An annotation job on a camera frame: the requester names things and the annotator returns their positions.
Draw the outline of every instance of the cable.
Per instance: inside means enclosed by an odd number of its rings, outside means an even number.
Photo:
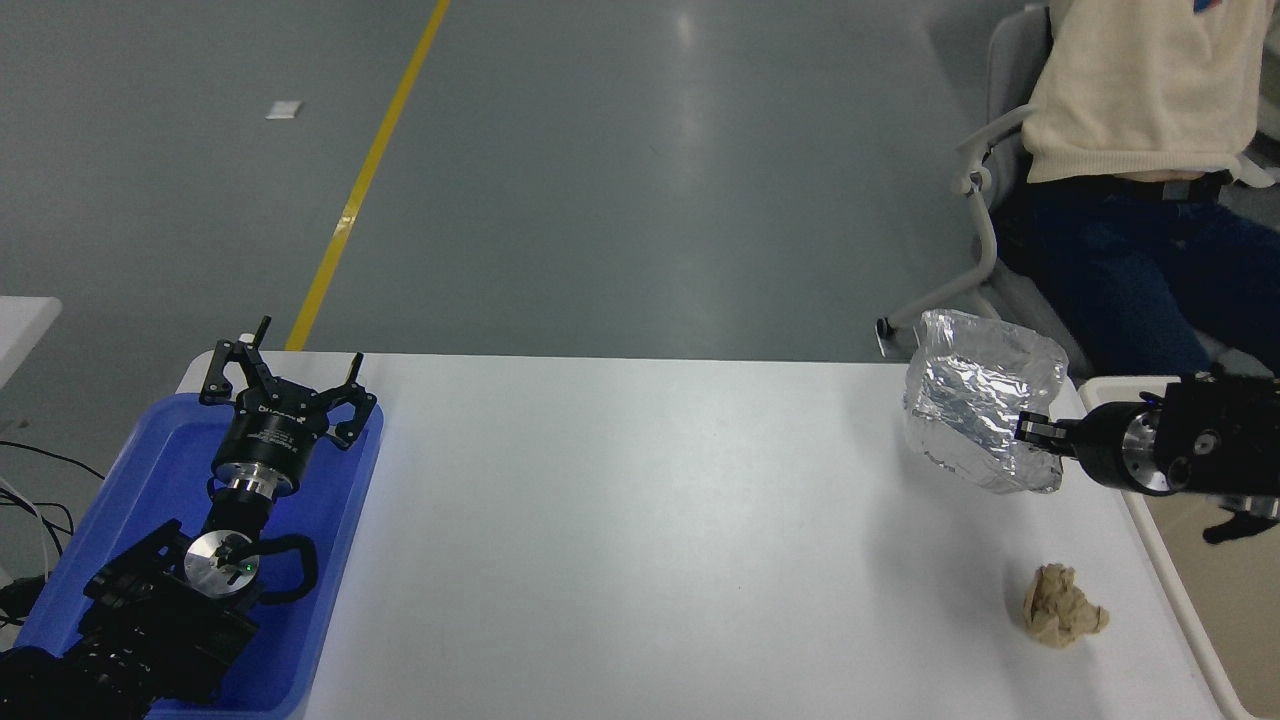
[[[14,502],[14,500],[9,498],[8,491],[0,491],[0,498],[4,498],[3,501],[0,501],[0,507],[20,507],[23,510],[27,510],[26,505],[20,502]],[[38,507],[56,507],[61,510],[63,515],[67,515],[65,528],[61,525],[55,525],[54,521],[50,520],[49,518],[45,518],[45,524],[60,533],[65,533],[68,536],[76,534],[76,520],[72,518],[72,511],[68,510],[65,505],[63,505],[61,502],[37,502],[36,505]]]
[[[54,460],[61,460],[63,462],[70,462],[72,465],[76,465],[77,468],[83,468],[84,470],[88,470],[90,473],[93,473],[95,475],[97,475],[97,478],[100,480],[105,480],[106,479],[106,475],[104,475],[102,473],[99,473],[97,470],[90,468],[88,465],[81,462],[79,460],[76,460],[74,457],[67,457],[65,455],[58,455],[56,452],[49,452],[47,450],[36,447],[33,445],[24,445],[24,443],[20,443],[20,442],[12,442],[12,441],[8,441],[8,439],[0,439],[0,446],[17,447],[18,450],[28,450],[31,452],[38,452],[38,454],[41,454],[41,455],[44,455],[46,457],[52,457]]]
[[[32,515],[32,516],[36,515],[32,511],[32,509],[27,505],[26,501],[14,497],[14,495],[12,492],[6,491],[6,489],[0,488],[0,498],[4,498],[4,500],[8,501],[8,502],[0,502],[0,507],[20,507],[22,510],[26,510],[28,515]],[[59,505],[59,503],[56,503],[56,502],[37,502],[36,505],[38,506],[38,505]],[[52,538],[54,547],[58,550],[58,557],[61,557],[63,556],[63,543],[58,538],[58,533],[55,533],[54,530],[61,530],[61,532],[67,533],[68,536],[70,534],[70,530],[68,530],[67,528],[64,528],[61,525],[51,523],[47,518],[40,518],[40,521],[45,525],[45,529],[49,530],[49,537]]]
[[[20,500],[20,501],[23,501],[23,502],[27,503],[27,506],[31,509],[31,514],[35,515],[36,516],[36,521],[40,523],[40,529],[49,530],[49,528],[45,527],[45,516],[40,514],[40,509],[36,507],[35,505],[32,505],[29,500],[27,500],[26,497],[23,497],[22,493],[18,492],[18,488],[15,488],[12,484],[9,484],[9,480],[6,480],[4,478],[0,478],[0,486],[4,486],[5,488],[9,489],[10,493],[13,493],[14,497],[17,497],[18,500]],[[49,579],[49,542],[45,539],[45,533],[40,533],[40,555],[45,560],[45,580],[47,580]]]

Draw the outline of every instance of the brown crumpled paper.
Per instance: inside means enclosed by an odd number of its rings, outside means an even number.
[[[1050,647],[1068,647],[1080,635],[1101,633],[1111,614],[1089,605],[1084,592],[1075,587],[1075,569],[1044,565],[1036,570],[1036,582],[1023,601],[1027,634]]]

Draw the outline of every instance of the aluminum foil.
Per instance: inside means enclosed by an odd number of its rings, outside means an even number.
[[[928,310],[906,373],[908,445],[995,493],[1053,492],[1057,456],[1014,439],[1023,410],[1048,415],[1066,379],[1066,352],[1020,325]]]

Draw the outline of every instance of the gray floor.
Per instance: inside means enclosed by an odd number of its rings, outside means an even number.
[[[951,149],[1020,5],[454,0],[308,347],[879,360],[873,319],[968,259]],[[5,438],[105,469],[214,340],[270,313],[283,346],[431,9],[0,5],[0,293],[65,304]]]

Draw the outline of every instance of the person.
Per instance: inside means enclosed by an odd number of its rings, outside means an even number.
[[[1272,178],[1257,127],[1276,0],[1052,0],[1023,126],[1032,277],[1103,374],[1192,374],[1194,328],[1280,375],[1280,233],[1217,204]]]

